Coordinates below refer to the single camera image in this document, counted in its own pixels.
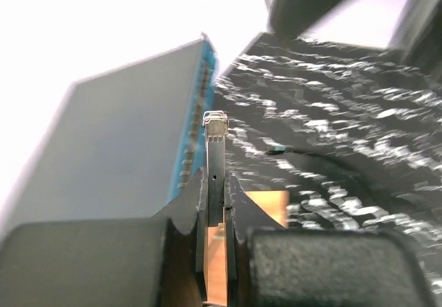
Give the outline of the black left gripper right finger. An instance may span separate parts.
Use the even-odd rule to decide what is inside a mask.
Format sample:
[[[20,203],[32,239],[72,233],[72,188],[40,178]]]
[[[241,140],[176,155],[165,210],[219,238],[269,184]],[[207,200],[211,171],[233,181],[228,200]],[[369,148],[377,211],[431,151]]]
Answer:
[[[229,175],[229,306],[436,306],[411,243],[386,230],[285,228]]]

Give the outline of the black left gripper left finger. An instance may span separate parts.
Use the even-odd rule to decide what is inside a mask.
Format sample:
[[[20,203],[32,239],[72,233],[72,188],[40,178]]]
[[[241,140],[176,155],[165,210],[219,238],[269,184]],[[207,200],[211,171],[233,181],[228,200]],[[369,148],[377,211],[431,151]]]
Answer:
[[[1,245],[2,306],[201,306],[207,177],[149,218],[24,224]]]

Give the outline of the grey network switch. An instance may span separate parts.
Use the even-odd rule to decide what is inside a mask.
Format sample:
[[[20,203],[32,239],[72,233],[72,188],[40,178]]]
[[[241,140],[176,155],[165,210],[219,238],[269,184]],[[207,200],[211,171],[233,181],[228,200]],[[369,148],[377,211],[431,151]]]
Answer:
[[[1,218],[26,223],[150,217],[204,165],[202,116],[216,57],[206,34],[77,83]]]

